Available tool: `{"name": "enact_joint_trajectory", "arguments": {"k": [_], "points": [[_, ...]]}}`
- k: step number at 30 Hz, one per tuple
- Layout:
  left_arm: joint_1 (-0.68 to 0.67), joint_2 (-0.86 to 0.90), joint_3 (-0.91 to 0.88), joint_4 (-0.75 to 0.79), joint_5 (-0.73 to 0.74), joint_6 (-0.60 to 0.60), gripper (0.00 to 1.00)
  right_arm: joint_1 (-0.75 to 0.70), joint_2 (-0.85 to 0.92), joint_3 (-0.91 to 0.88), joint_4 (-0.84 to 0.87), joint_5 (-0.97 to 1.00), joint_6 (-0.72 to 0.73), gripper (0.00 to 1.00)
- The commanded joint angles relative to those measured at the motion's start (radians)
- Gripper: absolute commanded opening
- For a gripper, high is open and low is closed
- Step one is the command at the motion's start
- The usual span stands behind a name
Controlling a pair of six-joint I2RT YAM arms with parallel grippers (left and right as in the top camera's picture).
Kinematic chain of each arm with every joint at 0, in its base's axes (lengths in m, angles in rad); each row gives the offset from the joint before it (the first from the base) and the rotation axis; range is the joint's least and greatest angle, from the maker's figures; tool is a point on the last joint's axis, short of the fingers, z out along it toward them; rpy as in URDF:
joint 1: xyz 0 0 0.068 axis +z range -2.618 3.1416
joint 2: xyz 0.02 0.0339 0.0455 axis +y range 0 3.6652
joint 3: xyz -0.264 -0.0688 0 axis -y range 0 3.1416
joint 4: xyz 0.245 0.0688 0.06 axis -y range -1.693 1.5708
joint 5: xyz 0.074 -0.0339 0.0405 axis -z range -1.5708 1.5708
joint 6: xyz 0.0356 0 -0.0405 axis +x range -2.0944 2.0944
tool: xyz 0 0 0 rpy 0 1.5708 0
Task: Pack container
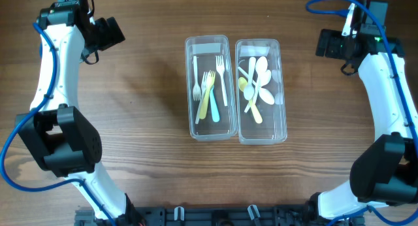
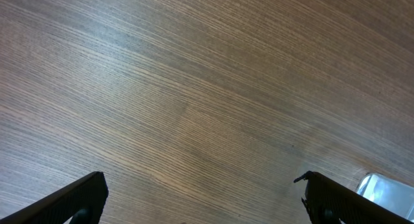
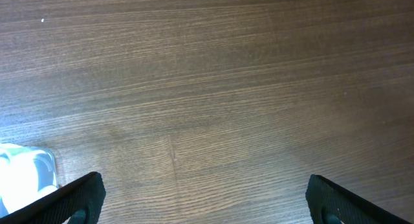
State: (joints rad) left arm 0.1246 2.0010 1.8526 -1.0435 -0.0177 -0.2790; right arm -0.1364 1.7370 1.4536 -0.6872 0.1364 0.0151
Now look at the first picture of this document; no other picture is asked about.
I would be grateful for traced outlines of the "large white plastic spoon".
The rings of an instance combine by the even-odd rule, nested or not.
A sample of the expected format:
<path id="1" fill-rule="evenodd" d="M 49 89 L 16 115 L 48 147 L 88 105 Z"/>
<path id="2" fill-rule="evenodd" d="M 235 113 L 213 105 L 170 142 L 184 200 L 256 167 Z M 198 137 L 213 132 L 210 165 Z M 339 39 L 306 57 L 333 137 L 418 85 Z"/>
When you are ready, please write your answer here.
<path id="1" fill-rule="evenodd" d="M 264 73 L 266 72 L 268 68 L 268 61 L 266 59 L 265 56 L 260 57 L 256 64 L 255 64 L 255 70 L 257 71 L 257 82 L 256 82 L 256 86 L 255 86 L 255 93 L 254 96 L 251 100 L 251 102 L 248 103 L 248 105 L 246 106 L 246 108 L 244 109 L 244 112 L 247 113 L 248 110 L 250 109 L 250 107 L 252 105 L 255 105 L 255 102 L 257 100 L 257 96 L 258 96 L 258 92 L 259 92 L 259 88 L 261 86 L 261 82 L 264 79 Z"/>

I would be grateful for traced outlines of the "white upside-down plastic spoon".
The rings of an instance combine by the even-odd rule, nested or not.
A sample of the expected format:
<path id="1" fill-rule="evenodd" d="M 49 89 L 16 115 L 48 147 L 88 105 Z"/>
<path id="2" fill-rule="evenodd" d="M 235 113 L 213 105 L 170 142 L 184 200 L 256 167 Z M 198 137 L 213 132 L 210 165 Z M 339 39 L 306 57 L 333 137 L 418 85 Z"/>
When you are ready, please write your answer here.
<path id="1" fill-rule="evenodd" d="M 244 78 L 248 81 L 248 73 L 246 73 L 244 69 L 242 69 L 241 67 L 238 67 L 238 70 L 244 75 Z M 271 92 L 264 87 L 259 88 L 259 96 L 265 103 L 269 105 L 273 105 L 275 103 L 275 99 Z"/>

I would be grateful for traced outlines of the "white thick-handled plastic spoon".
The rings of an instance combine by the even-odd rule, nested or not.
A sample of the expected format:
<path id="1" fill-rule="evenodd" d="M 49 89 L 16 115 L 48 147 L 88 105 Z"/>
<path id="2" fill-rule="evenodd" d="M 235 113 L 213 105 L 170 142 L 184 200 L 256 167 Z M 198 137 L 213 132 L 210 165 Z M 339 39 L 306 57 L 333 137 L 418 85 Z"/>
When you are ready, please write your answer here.
<path id="1" fill-rule="evenodd" d="M 255 64 L 256 64 L 256 58 L 250 57 L 249 66 L 248 66 L 248 84 L 244 88 L 244 98 L 248 101 L 253 97 L 253 94 L 254 94 L 254 87 L 252 86 L 252 81 L 253 81 L 253 74 L 255 71 Z"/>

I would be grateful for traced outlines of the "yellow plastic spoon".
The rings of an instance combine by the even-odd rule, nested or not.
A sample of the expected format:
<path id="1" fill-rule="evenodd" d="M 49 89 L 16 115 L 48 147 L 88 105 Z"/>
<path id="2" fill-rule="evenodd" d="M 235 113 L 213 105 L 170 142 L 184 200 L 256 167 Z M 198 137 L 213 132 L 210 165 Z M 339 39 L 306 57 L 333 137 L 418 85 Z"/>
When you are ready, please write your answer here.
<path id="1" fill-rule="evenodd" d="M 239 87 L 239 90 L 241 92 L 244 92 L 244 88 L 247 86 L 247 84 L 248 84 L 248 81 L 244 77 L 239 78 L 238 87 Z M 260 112 L 259 112 L 258 108 L 256 107 L 255 103 L 252 103 L 250 108 L 251 108 L 251 113 L 253 114 L 253 118 L 255 120 L 255 123 L 258 123 L 258 124 L 262 123 L 263 119 L 262 119 L 262 117 L 260 115 Z"/>

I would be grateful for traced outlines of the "white upside-down plastic fork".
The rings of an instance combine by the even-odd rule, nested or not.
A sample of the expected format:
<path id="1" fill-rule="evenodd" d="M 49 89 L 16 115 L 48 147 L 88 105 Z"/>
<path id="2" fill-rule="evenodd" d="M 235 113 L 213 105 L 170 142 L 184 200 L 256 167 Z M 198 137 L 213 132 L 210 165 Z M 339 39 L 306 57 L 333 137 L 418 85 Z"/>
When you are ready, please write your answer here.
<path id="1" fill-rule="evenodd" d="M 197 56 L 193 56 L 193 75 L 194 75 L 194 85 L 193 85 L 193 100 L 200 101 L 201 99 L 201 88 L 198 82 L 198 65 L 197 65 Z"/>

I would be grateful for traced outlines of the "white long plastic fork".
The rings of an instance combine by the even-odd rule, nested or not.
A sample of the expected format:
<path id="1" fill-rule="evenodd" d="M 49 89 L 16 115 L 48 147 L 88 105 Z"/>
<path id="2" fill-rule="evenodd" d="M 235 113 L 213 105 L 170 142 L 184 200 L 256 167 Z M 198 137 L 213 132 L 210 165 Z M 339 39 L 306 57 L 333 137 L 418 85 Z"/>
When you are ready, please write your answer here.
<path id="1" fill-rule="evenodd" d="M 224 106 L 228 106 L 227 94 L 226 94 L 226 88 L 225 88 L 225 80 L 224 80 L 225 64 L 224 64 L 224 60 L 223 60 L 222 55 L 216 56 L 216 71 L 218 72 L 218 74 L 221 78 L 221 90 L 222 90 L 222 94 L 223 94 L 223 104 L 224 104 Z"/>

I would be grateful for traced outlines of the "cream yellow plastic fork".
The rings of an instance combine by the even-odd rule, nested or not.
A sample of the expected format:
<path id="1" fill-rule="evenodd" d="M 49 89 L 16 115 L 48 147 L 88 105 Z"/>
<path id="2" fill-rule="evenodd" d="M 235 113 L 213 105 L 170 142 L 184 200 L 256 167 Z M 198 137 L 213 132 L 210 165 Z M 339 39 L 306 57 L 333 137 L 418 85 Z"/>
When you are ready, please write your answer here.
<path id="1" fill-rule="evenodd" d="M 203 102 L 201 106 L 201 110 L 199 113 L 199 118 L 201 120 L 205 119 L 207 110 L 208 110 L 208 102 L 209 102 L 209 94 L 210 89 L 214 85 L 216 74 L 214 71 L 209 71 L 206 77 L 206 91 L 203 97 Z"/>

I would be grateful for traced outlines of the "light blue plastic fork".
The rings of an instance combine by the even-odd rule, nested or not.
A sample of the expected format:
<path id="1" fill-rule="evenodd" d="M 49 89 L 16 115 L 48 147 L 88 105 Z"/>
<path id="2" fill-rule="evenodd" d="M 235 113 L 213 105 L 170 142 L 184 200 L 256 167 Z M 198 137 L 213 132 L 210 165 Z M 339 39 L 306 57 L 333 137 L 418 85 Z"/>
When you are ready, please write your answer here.
<path id="1" fill-rule="evenodd" d="M 211 108 L 211 115 L 212 121 L 217 123 L 220 121 L 219 110 L 216 103 L 216 98 L 214 94 L 214 86 L 210 88 L 210 108 Z"/>

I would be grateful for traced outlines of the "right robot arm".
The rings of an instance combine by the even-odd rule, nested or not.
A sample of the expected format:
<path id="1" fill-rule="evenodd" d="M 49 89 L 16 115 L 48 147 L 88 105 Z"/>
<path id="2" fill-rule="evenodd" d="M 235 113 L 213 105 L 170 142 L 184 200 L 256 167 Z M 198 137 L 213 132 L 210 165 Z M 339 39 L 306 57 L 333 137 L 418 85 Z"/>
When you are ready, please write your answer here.
<path id="1" fill-rule="evenodd" d="M 388 4 L 348 0 L 337 15 L 341 31 L 323 29 L 316 55 L 341 59 L 366 89 L 374 142 L 354 162 L 349 180 L 312 195 L 302 219 L 327 225 L 351 223 L 364 212 L 417 203 L 417 111 L 406 82 L 401 42 L 386 35 Z"/>

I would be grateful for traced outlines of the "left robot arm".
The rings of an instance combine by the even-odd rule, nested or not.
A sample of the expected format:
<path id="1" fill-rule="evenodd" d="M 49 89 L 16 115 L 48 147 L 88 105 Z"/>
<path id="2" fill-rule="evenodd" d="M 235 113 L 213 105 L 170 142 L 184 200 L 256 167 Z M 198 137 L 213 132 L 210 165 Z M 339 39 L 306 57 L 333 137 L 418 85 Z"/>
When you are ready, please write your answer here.
<path id="1" fill-rule="evenodd" d="M 102 142 L 78 105 L 78 76 L 89 56 L 123 42 L 114 18 L 93 17 L 94 0 L 57 0 L 40 11 L 40 76 L 27 114 L 16 117 L 20 137 L 36 164 L 76 187 L 93 208 L 97 225 L 144 225 L 126 193 L 103 164 Z"/>

